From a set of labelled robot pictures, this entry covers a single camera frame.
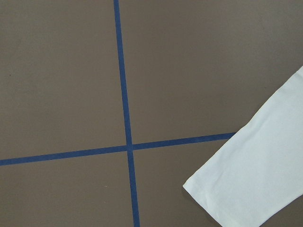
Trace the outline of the white long-sleeve printed shirt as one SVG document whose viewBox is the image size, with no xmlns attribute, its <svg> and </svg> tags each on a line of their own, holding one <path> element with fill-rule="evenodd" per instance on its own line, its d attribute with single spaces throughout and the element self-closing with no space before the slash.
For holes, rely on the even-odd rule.
<svg viewBox="0 0 303 227">
<path fill-rule="evenodd" d="M 303 193 L 303 71 L 298 70 L 184 183 L 223 227 L 259 227 Z"/>
</svg>

